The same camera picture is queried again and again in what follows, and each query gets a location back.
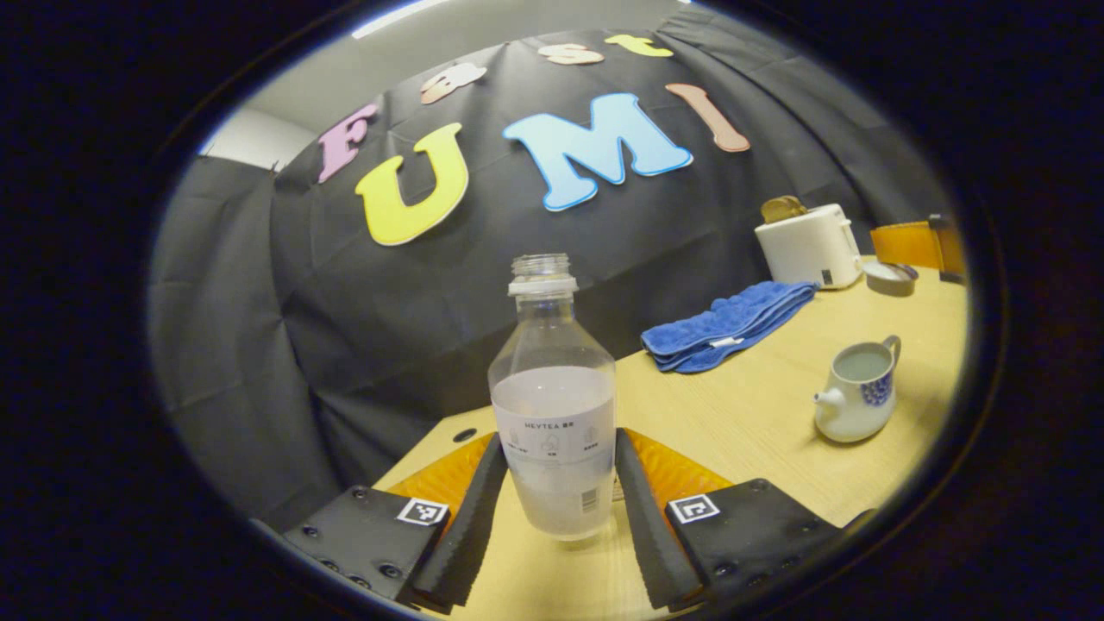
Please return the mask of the folded blue towel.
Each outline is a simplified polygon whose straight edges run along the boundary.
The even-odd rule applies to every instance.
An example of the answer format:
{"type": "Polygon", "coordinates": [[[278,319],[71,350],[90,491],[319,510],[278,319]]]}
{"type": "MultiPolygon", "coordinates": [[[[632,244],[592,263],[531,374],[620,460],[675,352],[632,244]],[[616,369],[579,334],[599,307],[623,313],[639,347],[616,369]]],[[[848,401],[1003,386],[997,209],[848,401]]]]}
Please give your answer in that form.
{"type": "Polygon", "coordinates": [[[768,337],[811,303],[819,290],[811,280],[765,280],[730,298],[713,299],[709,310],[644,330],[643,349],[660,371],[702,373],[768,337]]]}

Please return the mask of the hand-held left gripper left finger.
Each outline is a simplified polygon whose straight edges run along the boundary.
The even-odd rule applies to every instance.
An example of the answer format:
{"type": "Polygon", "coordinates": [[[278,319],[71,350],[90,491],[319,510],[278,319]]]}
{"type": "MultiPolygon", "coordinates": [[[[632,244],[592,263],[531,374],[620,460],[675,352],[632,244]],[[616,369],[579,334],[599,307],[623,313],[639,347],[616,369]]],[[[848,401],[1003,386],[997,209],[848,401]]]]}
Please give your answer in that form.
{"type": "Polygon", "coordinates": [[[505,472],[499,436],[485,434],[388,490],[350,487],[283,543],[358,591],[447,614],[480,573],[505,472]]]}

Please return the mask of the white toaster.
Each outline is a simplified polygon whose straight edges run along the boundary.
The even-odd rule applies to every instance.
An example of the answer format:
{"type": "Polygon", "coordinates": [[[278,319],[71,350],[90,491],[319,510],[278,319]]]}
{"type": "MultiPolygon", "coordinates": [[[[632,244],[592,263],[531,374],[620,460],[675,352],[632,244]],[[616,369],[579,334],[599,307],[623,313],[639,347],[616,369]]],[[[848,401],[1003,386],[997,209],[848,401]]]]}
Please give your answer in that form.
{"type": "Polygon", "coordinates": [[[859,280],[861,255],[840,204],[826,204],[779,223],[754,229],[769,278],[813,282],[820,288],[847,288],[859,280]]]}

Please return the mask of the brown toast slice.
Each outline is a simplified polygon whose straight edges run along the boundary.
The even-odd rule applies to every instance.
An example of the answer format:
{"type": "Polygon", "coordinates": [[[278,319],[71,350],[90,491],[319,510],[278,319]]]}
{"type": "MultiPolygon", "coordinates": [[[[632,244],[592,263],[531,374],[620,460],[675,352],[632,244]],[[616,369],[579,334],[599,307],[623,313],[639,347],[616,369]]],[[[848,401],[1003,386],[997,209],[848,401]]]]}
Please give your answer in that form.
{"type": "Polygon", "coordinates": [[[760,208],[762,223],[769,225],[781,223],[792,217],[807,215],[808,209],[793,194],[785,194],[765,201],[760,208]]]}

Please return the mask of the black backdrop cloth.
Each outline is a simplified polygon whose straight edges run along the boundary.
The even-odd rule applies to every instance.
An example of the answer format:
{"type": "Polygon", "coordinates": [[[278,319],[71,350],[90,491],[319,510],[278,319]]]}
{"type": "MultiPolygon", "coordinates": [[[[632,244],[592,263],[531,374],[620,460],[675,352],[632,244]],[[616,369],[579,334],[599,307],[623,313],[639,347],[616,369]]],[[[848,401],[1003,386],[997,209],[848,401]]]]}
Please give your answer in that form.
{"type": "Polygon", "coordinates": [[[811,54],[682,7],[643,31],[540,34],[340,106],[279,172],[198,157],[153,245],[148,334],[176,432],[232,506],[291,528],[374,483],[443,417],[489,404],[510,263],[565,253],[615,358],[768,278],[760,206],[840,204],[870,231],[949,212],[893,117],[811,54]]]}

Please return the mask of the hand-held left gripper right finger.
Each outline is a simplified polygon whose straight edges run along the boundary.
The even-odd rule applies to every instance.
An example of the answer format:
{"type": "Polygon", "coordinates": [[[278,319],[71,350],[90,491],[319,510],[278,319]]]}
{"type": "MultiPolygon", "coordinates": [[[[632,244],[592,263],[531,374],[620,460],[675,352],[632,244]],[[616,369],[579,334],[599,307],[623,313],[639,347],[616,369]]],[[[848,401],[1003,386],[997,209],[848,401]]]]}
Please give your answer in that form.
{"type": "Polygon", "coordinates": [[[671,612],[749,606],[873,516],[861,511],[832,525],[769,480],[731,482],[625,427],[615,451],[646,593],[671,612]]]}

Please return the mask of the clear plastic water bottle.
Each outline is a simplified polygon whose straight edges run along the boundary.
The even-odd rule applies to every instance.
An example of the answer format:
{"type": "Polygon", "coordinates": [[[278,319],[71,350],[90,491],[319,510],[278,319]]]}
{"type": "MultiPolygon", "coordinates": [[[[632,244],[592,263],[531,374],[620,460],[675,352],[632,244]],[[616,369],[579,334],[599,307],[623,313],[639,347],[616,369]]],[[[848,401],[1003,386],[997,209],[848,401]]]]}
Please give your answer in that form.
{"type": "Polygon", "coordinates": [[[584,540],[611,518],[615,362],[577,322],[565,254],[522,255],[511,271],[517,323],[486,373],[497,432],[530,524],[584,540]]]}

